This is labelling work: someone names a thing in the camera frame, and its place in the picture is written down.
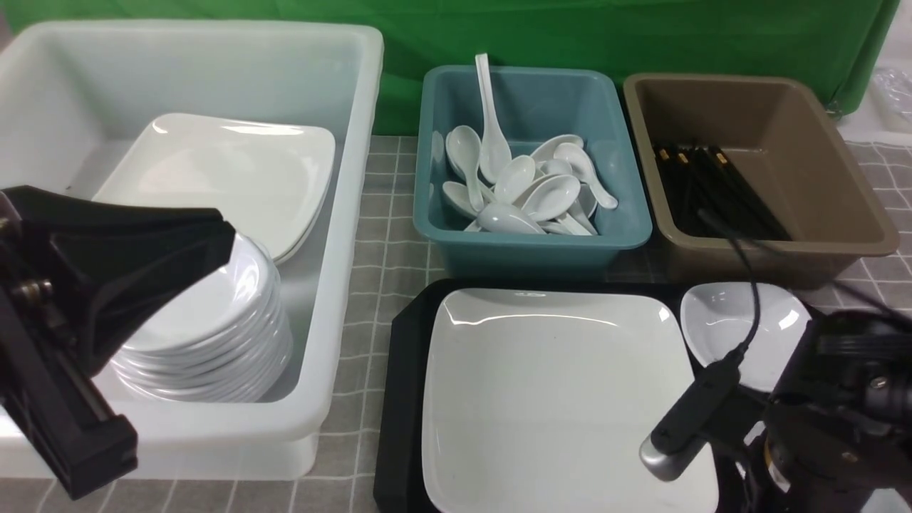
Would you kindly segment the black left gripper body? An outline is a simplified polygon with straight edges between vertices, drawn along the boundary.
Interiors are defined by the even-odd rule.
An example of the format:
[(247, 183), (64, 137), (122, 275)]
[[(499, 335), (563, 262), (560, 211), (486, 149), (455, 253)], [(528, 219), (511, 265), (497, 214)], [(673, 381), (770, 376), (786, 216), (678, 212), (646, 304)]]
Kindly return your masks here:
[(21, 222), (2, 215), (2, 407), (71, 499), (135, 471), (139, 436), (111, 409), (89, 301), (27, 256)]

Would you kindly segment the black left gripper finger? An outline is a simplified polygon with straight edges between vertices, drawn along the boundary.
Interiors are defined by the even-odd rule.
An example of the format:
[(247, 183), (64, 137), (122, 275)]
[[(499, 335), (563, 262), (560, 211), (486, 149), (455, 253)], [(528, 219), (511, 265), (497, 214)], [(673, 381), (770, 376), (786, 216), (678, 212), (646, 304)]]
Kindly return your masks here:
[(226, 265), (215, 208), (121, 207), (37, 187), (2, 190), (2, 361), (55, 351), (94, 376), (170, 300)]

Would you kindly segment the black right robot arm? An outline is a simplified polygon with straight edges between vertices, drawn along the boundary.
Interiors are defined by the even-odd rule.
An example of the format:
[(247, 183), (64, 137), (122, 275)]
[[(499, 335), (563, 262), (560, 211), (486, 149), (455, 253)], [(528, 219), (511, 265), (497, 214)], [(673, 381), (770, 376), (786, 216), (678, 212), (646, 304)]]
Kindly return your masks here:
[(765, 399), (736, 392), (709, 442), (742, 463), (742, 512), (860, 512), (910, 488), (910, 318), (850, 309), (811, 319)]

